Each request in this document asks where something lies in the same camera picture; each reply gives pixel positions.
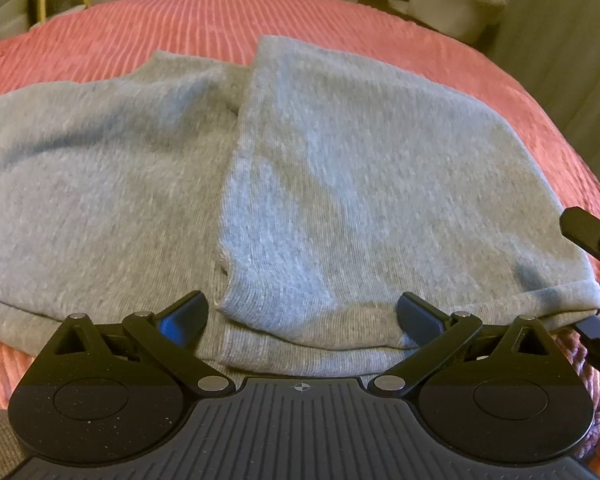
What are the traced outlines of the grey sweatpants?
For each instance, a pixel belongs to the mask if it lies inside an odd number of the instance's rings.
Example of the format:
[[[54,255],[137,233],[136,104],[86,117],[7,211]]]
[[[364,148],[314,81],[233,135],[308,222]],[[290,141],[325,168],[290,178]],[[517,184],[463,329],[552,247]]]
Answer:
[[[201,359],[364,376],[416,347],[396,302],[551,330],[600,310],[506,120],[371,58],[264,37],[248,66],[158,52],[0,96],[0,341],[200,290]]]

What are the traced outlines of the grey ottoman stool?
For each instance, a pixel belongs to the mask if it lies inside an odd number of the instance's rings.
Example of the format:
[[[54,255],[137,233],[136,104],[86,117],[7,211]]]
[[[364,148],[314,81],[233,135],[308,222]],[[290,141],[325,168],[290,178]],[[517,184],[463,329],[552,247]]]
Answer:
[[[31,27],[32,0],[8,0],[0,6],[0,41],[19,36]]]

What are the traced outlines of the grey upholstered chair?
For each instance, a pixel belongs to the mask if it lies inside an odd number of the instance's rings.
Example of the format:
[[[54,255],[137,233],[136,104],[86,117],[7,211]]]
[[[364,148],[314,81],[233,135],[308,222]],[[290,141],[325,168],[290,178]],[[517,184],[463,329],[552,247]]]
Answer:
[[[475,44],[483,32],[498,24],[506,0],[389,0],[396,13],[418,21],[464,44]]]

